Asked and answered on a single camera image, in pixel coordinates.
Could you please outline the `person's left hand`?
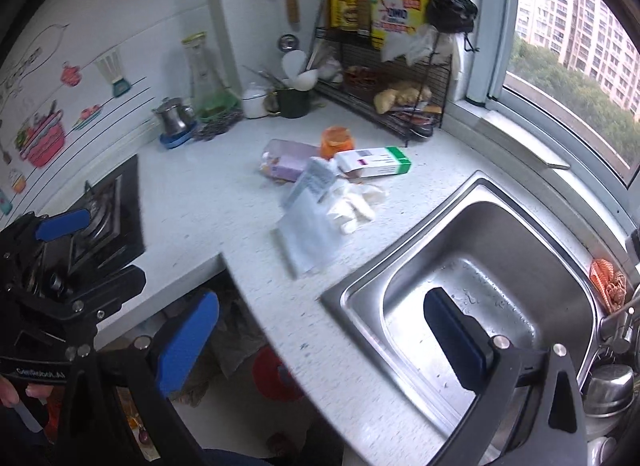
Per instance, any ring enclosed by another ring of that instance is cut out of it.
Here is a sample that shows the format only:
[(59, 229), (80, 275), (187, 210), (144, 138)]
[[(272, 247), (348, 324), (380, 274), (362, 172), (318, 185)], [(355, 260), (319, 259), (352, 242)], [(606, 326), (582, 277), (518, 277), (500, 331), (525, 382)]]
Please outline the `person's left hand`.
[[(44, 385), (29, 384), (24, 389), (27, 397), (46, 400), (52, 392), (52, 387)], [(14, 408), (21, 402), (20, 394), (15, 387), (3, 376), (0, 377), (0, 399), (5, 408)]]

